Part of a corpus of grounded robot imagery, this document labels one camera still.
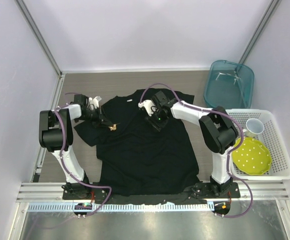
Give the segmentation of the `black t-shirt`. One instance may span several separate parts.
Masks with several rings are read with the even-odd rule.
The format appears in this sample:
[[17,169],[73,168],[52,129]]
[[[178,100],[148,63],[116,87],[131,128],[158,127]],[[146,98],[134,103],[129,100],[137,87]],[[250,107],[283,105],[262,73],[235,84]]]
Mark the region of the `black t-shirt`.
[[128,96],[116,96],[103,105],[116,130],[84,121],[75,126],[79,137],[96,148],[102,161],[99,183],[113,193],[129,195],[172,195],[198,182],[199,167],[183,122],[170,118],[161,131],[146,122],[140,100],[158,90],[139,89]]

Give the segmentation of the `red gold brooch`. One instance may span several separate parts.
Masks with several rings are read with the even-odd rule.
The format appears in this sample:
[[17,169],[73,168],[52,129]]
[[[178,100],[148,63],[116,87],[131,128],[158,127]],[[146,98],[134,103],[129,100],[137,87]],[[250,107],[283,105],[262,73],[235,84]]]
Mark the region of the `red gold brooch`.
[[114,123],[112,126],[109,126],[109,129],[111,130],[111,131],[115,131],[115,130],[117,130],[117,126],[119,125],[119,123]]

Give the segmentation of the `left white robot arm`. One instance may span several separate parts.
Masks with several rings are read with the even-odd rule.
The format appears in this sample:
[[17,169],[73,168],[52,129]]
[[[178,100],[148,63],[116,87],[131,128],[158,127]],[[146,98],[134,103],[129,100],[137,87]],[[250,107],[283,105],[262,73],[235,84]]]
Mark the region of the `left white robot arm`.
[[116,130],[117,125],[107,118],[100,101],[100,96],[92,98],[75,93],[72,102],[39,113],[40,146],[52,153],[61,165],[66,178],[64,192],[82,200],[91,195],[93,187],[72,147],[72,122],[90,121],[94,127]]

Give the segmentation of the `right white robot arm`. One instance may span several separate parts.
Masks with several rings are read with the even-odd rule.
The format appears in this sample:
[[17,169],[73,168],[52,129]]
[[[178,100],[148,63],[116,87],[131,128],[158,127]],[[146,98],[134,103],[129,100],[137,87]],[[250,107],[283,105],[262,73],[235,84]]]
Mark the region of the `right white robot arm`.
[[223,107],[198,107],[180,100],[177,95],[169,99],[162,91],[149,100],[141,99],[138,107],[146,111],[146,121],[157,131],[161,131],[171,118],[199,126],[204,143],[212,152],[213,170],[209,182],[199,182],[192,187],[193,195],[220,198],[229,194],[233,183],[230,150],[236,143],[238,131]]

